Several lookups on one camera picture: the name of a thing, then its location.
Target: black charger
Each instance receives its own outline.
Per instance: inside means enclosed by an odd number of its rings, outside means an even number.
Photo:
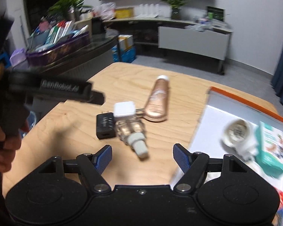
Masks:
[[[97,138],[110,139],[114,138],[115,120],[112,112],[97,115]]]

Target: floor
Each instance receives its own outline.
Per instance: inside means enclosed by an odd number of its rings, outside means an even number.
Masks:
[[[218,75],[218,63],[214,59],[190,53],[159,49],[142,51],[134,64],[171,70],[178,73],[217,82],[272,103],[278,114],[283,116],[283,106],[270,85],[270,78],[232,64],[225,64],[225,75]]]

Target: wooden table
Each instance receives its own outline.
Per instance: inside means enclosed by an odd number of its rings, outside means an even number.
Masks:
[[[134,101],[142,108],[158,75],[170,77],[169,117],[152,123],[143,120],[147,130],[150,157],[140,161],[134,151],[118,138],[98,140],[96,115],[112,112],[117,102]],[[168,184],[177,168],[173,160],[174,143],[187,147],[205,106],[210,86],[222,88],[253,101],[273,112],[275,107],[258,97],[239,90],[172,71],[128,63],[114,63],[93,76],[94,89],[103,91],[102,106],[66,101],[52,109],[23,139],[12,170],[4,174],[3,191],[7,191],[28,173],[54,155],[74,159],[82,153],[95,153],[106,144],[113,149],[113,159],[103,173],[115,184]]]

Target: perfume bottle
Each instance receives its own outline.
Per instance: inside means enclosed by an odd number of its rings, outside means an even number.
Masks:
[[[169,77],[157,77],[152,92],[144,108],[144,118],[159,122],[168,118]]]
[[[138,116],[117,121],[115,131],[119,139],[129,145],[139,158],[148,156],[145,126]]]

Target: cabinet door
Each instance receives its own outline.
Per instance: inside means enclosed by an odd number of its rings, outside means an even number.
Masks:
[[[160,26],[158,47],[195,53],[220,60],[226,57],[230,36],[215,31],[195,31]]]

